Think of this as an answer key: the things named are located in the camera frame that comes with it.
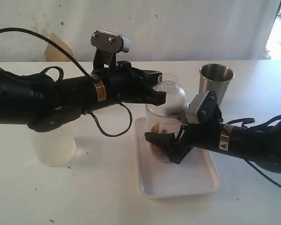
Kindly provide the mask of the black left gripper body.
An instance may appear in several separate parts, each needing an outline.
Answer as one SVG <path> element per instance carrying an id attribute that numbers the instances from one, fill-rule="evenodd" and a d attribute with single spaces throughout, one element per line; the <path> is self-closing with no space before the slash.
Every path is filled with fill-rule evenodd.
<path id="1" fill-rule="evenodd" d="M 144 103 L 144 74 L 132 67 L 128 61 L 117 61 L 114 68 L 102 67 L 92 71 L 92 76 L 98 76 L 98 82 L 103 81 L 109 92 L 119 102 Z"/>

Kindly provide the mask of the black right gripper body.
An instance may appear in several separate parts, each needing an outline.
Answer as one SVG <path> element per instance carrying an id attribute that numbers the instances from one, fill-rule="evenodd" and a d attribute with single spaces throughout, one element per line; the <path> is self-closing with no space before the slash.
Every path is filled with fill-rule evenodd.
<path id="1" fill-rule="evenodd" d="M 194 147 L 214 152 L 225 152 L 225 142 L 221 136 L 225 135 L 221 112 L 207 112 L 196 115 L 186 113 L 186 124 L 180 129 L 175 139 L 175 153 L 186 155 Z"/>

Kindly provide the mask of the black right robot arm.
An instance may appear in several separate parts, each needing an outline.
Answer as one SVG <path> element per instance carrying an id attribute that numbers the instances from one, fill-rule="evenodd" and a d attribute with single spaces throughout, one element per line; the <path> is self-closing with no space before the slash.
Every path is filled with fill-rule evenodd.
<path id="1" fill-rule="evenodd" d="M 281 115 L 253 126 L 235 126 L 245 119 L 221 123 L 209 119 L 205 123 L 187 123 L 174 133 L 145 133 L 145 139 L 160 148 L 169 161 L 180 164 L 192 148 L 254 162 L 259 167 L 281 173 Z"/>

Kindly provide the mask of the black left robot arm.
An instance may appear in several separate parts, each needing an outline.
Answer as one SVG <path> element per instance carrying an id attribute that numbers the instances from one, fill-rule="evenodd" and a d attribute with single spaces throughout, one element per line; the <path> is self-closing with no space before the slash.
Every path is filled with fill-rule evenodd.
<path id="1" fill-rule="evenodd" d="M 44 133 L 111 105 L 163 105 L 164 91 L 154 87 L 159 71 L 141 70 L 122 61 L 118 66 L 95 68 L 89 75 L 58 79 L 45 68 L 32 75 L 16 75 L 0 68 L 0 124 L 27 125 Z"/>

